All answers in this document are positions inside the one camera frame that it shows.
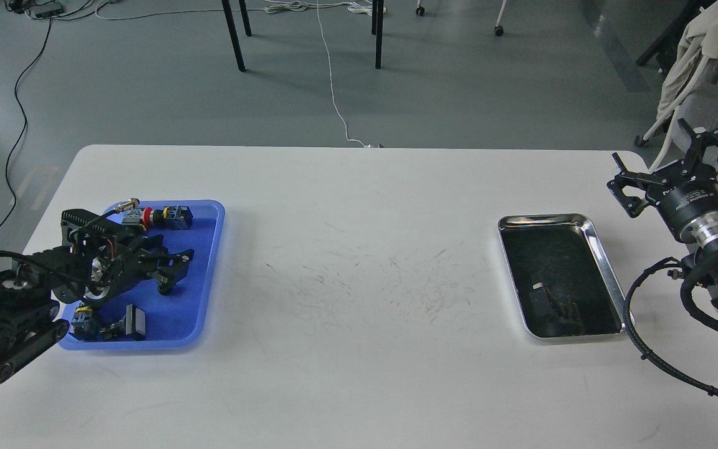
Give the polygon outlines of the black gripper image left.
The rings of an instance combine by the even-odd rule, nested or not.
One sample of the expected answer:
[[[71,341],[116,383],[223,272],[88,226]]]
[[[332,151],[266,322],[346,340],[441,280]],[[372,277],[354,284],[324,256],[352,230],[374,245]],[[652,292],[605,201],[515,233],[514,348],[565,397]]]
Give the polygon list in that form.
[[[60,287],[63,303],[102,306],[149,279],[156,281],[156,287],[174,288],[176,270],[162,267],[187,268],[194,258],[193,248],[179,253],[169,253],[167,248],[148,252],[148,239],[139,227],[111,221],[118,212],[97,215],[83,208],[62,212],[62,246],[72,257],[69,275],[76,279]]]

